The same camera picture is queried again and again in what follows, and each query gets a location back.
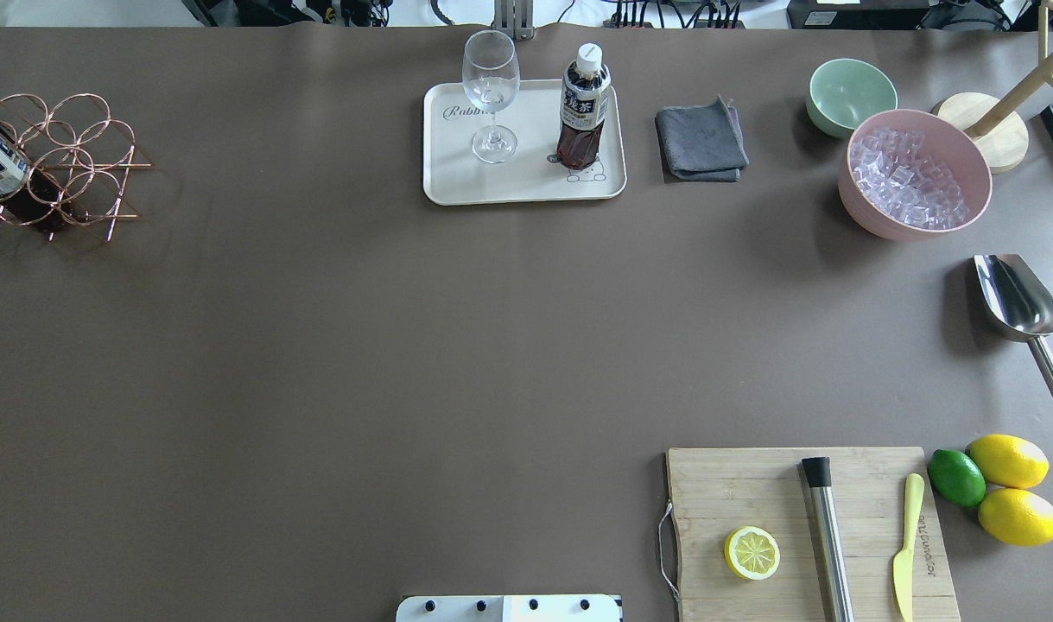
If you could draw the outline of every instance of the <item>glass stem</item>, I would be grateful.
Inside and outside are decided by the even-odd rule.
[[[488,144],[495,149],[502,148],[502,135],[499,134],[499,128],[495,125],[494,112],[492,114],[492,125],[491,127],[488,127]]]

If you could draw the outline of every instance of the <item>scoop handle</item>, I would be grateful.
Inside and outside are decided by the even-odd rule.
[[[1045,377],[1045,384],[1053,398],[1053,357],[1052,350],[1048,349],[1048,339],[1044,335],[1035,336],[1029,340],[1029,349],[1032,350],[1032,358],[1036,359],[1036,366],[1040,367],[1040,375]]]

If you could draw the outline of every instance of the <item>glass base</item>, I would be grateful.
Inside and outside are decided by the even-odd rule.
[[[502,125],[488,125],[472,138],[472,153],[488,164],[509,161],[518,148],[518,137]]]

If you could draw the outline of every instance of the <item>cartoon drawing on tray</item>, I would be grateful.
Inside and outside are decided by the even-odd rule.
[[[547,159],[553,162],[553,164],[559,164],[560,162],[560,158],[557,157],[557,154],[553,154]],[[574,170],[571,168],[565,168],[565,170],[569,172],[569,176],[565,177],[565,181],[570,184],[576,184],[577,181],[607,181],[607,170],[602,165],[601,158],[596,159],[596,161],[592,162],[592,165],[587,166],[587,168],[582,170]]]

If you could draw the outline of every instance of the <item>lime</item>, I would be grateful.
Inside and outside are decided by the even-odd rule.
[[[966,508],[973,508],[984,500],[988,483],[972,458],[962,452],[937,449],[926,466],[933,488],[941,497]]]
[[[1040,447],[1008,434],[988,434],[968,445],[968,456],[984,478],[1008,488],[1032,488],[1048,475],[1048,458]]]
[[[1035,547],[1053,538],[1053,507],[1031,491],[998,488],[979,504],[979,524],[1007,544]]]
[[[779,546],[763,528],[735,528],[727,538],[727,564],[743,579],[768,579],[779,567]]]

